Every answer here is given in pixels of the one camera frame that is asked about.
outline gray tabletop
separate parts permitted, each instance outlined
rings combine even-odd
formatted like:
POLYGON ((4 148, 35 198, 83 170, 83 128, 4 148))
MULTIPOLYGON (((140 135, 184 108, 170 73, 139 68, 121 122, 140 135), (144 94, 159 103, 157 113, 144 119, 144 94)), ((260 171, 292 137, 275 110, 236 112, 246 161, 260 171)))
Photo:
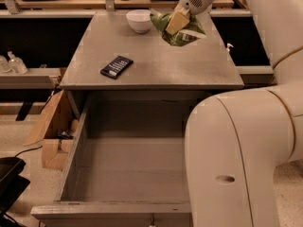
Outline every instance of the gray tabletop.
POLYGON ((153 27, 135 33, 126 20, 127 10, 97 12, 62 79, 66 90, 234 90, 243 86, 234 62, 207 13, 198 19, 207 37, 177 47, 162 40, 153 27), (116 56, 134 61, 118 79, 100 70, 116 56))

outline bowl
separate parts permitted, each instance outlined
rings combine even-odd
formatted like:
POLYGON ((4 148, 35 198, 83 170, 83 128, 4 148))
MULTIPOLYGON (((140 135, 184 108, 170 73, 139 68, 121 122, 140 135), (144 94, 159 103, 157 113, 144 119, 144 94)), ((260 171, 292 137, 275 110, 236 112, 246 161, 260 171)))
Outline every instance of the bowl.
POLYGON ((137 33, 146 33, 152 28, 150 17, 151 11, 147 9, 136 9, 126 14, 129 26, 137 33))

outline floor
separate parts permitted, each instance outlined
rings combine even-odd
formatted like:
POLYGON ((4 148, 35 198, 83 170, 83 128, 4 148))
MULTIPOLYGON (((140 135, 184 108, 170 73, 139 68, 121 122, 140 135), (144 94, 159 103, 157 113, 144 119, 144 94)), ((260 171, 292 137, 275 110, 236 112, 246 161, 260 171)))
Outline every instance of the floor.
MULTIPOLYGON (((23 147, 23 141, 35 124, 37 115, 30 114, 24 121, 15 121, 15 118, 13 114, 0 115, 0 157, 14 156, 27 149, 23 147)), ((27 163, 21 175, 28 178, 31 184, 10 208, 9 214, 27 227, 38 227, 38 220, 30 215, 31 207, 53 202, 62 173, 42 168, 40 149, 19 157, 27 163)), ((274 181, 280 226, 303 226, 303 161, 279 166, 274 181)))

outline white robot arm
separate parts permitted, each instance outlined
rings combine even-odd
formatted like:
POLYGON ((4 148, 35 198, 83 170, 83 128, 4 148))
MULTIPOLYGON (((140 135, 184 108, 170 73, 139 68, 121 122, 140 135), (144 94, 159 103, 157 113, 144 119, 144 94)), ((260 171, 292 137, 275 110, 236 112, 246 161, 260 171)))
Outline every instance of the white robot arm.
MULTIPOLYGON (((211 2, 180 5, 198 14, 211 2)), ((278 86, 212 96, 191 113, 185 145, 195 227, 278 227, 274 170, 303 158, 303 0, 247 2, 278 86)))

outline plastic bag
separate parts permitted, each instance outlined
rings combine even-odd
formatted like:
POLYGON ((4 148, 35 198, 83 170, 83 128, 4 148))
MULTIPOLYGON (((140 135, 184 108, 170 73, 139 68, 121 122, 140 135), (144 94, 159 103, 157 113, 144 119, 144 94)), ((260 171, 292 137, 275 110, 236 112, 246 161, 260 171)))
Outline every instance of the plastic bag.
POLYGON ((190 22, 183 29, 174 35, 168 34, 165 30, 169 24, 171 13, 161 13, 154 9, 151 10, 151 21, 157 28, 162 39, 173 46, 184 46, 192 43, 197 39, 206 37, 205 31, 196 16, 190 15, 190 22))

